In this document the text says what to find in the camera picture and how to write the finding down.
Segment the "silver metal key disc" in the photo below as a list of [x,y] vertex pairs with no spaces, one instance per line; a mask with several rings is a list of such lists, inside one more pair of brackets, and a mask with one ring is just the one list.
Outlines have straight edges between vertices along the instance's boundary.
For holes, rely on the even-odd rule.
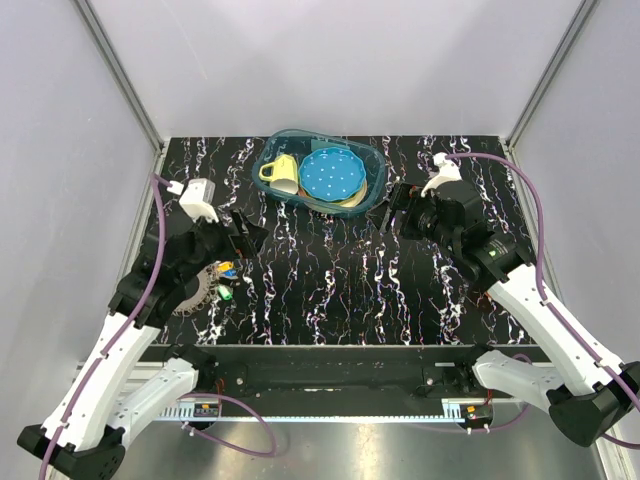
[[189,315],[204,308],[218,297],[217,265],[201,270],[186,286],[186,299],[173,311],[176,316]]

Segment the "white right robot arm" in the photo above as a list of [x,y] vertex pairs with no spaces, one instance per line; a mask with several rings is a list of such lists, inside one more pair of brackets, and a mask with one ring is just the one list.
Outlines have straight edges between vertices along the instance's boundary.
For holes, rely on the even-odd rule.
[[639,399],[638,362],[623,362],[561,304],[539,280],[526,252],[489,227],[471,184],[448,181],[423,191],[400,183],[367,217],[385,232],[397,214],[403,238],[437,244],[463,278],[505,308],[551,362],[539,368],[478,347],[454,371],[460,393],[507,393],[548,413],[556,428],[582,447],[605,437],[632,410]]

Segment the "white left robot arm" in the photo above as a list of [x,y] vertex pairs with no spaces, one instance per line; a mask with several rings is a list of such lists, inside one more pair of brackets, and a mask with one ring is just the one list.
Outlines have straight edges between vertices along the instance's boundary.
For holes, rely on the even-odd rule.
[[102,330],[71,388],[41,424],[25,427],[17,443],[70,479],[110,479],[132,441],[181,396],[214,390],[214,356],[182,346],[167,364],[124,401],[129,375],[186,297],[188,283],[217,261],[251,259],[262,249],[266,229],[239,210],[224,225],[200,218],[169,236],[159,221],[156,251],[138,255],[116,287]]

